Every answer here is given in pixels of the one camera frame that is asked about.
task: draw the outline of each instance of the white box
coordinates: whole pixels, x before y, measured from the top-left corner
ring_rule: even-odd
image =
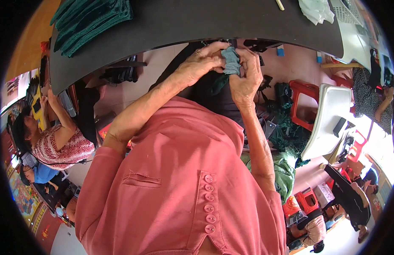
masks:
[[[323,209],[330,201],[334,199],[331,189],[325,182],[317,185],[316,188],[313,189],[313,193],[315,193],[316,199],[319,202],[320,209]]]

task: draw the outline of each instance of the black table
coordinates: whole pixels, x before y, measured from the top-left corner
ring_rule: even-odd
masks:
[[[72,58],[51,51],[52,90],[59,94],[78,79],[127,56],[201,39],[260,38],[343,57],[336,17],[333,24],[325,21],[315,26],[302,14],[298,0],[282,3],[284,11],[275,0],[130,0],[133,20],[106,30]],[[54,29],[51,48],[56,36]]]

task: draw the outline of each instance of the blue shirt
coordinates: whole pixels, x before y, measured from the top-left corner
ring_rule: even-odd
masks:
[[[60,171],[49,168],[41,163],[34,167],[34,182],[35,183],[47,183]]]
[[[378,184],[378,175],[377,171],[372,167],[370,170],[367,172],[366,176],[363,178],[364,182],[371,181],[370,185],[376,185]]]

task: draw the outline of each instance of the white plastic bag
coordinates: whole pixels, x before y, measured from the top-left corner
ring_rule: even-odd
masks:
[[[330,23],[334,21],[334,13],[330,10],[327,0],[299,0],[299,6],[313,24],[323,24],[324,20]]]

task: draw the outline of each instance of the button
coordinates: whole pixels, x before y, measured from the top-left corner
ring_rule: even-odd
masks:
[[[210,184],[206,184],[204,186],[204,188],[206,189],[206,191],[213,191],[214,190],[214,187],[212,185],[210,185]]]
[[[217,220],[217,219],[216,219],[215,216],[212,215],[212,214],[209,214],[209,215],[207,215],[207,217],[206,217],[206,221],[207,221],[208,223],[214,223],[216,220]]]
[[[211,183],[211,182],[213,181],[213,177],[210,176],[210,175],[206,175],[206,176],[204,177],[204,179],[205,179],[206,182],[208,182],[208,183]]]
[[[206,194],[205,197],[206,197],[207,201],[213,201],[214,200],[214,196],[211,195],[211,194]]]
[[[205,230],[206,230],[206,233],[207,234],[212,234],[212,233],[214,233],[215,232],[215,227],[214,227],[214,225],[207,225],[206,226],[206,228],[205,228]]]
[[[208,204],[208,205],[204,206],[204,211],[206,213],[212,213],[212,212],[214,212],[214,207],[212,205]]]

